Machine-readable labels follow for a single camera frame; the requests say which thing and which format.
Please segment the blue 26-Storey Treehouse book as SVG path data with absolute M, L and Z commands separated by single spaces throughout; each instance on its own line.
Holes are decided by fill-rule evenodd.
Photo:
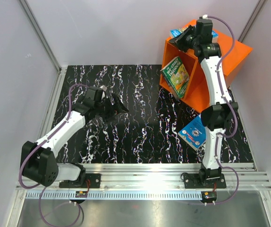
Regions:
M 185 26 L 185 27 L 179 28 L 179 29 L 172 29 L 172 30 L 170 30 L 169 35 L 171 38 L 175 38 L 175 37 L 179 36 L 180 34 L 182 34 L 187 28 L 188 28 L 188 26 Z M 212 30 L 212 41 L 214 43 L 217 42 L 218 37 L 219 37 L 218 33 L 216 33 L 214 30 Z

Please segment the dark green 104-Storey Treehouse book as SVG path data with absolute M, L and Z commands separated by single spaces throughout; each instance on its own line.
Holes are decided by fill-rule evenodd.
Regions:
M 177 99 L 184 97 L 190 76 L 179 56 L 172 59 L 166 66 L 161 69 L 172 93 Z

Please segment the blue red-edged book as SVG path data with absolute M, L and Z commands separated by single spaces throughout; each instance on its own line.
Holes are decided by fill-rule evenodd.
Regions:
M 180 130 L 178 136 L 191 148 L 198 150 L 206 142 L 206 131 L 201 121 L 201 115 L 196 116 Z

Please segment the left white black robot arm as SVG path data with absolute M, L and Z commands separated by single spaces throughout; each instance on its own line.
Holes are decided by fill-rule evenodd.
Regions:
M 105 86 L 86 87 L 75 104 L 69 103 L 67 114 L 54 128 L 37 141 L 27 141 L 22 146 L 18 181 L 24 189 L 49 187 L 54 182 L 67 188 L 90 184 L 81 164 L 58 163 L 56 157 L 64 144 L 94 118 L 109 122 L 129 112 L 117 94 L 108 96 L 106 91 Z

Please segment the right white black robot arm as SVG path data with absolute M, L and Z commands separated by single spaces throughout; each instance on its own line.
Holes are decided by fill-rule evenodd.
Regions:
M 222 62 L 227 54 L 222 54 L 220 45 L 212 41 L 213 17 L 202 16 L 195 26 L 189 26 L 182 34 L 169 42 L 180 51 L 192 49 L 204 72 L 209 91 L 209 107 L 201 112 L 201 121 L 206 131 L 205 152 L 201 168 L 196 175 L 184 177 L 186 187 L 191 183 L 204 188 L 226 188 L 226 181 L 220 163 L 221 143 L 223 138 L 233 137 L 226 134 L 226 126 L 231 119 L 238 127 L 234 102 L 227 90 Z

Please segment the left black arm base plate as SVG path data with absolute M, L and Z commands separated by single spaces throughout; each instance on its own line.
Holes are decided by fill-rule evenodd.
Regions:
M 59 188 L 81 189 L 89 187 L 90 189 L 99 189 L 101 184 L 101 176 L 101 174 L 85 173 L 78 177 L 75 181 L 65 180 L 59 183 Z

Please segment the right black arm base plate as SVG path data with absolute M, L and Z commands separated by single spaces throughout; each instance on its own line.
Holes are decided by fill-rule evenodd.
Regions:
M 224 174 L 221 174 L 220 178 L 214 178 L 202 181 L 199 174 L 182 173 L 180 176 L 184 183 L 185 189 L 226 189 L 226 181 Z

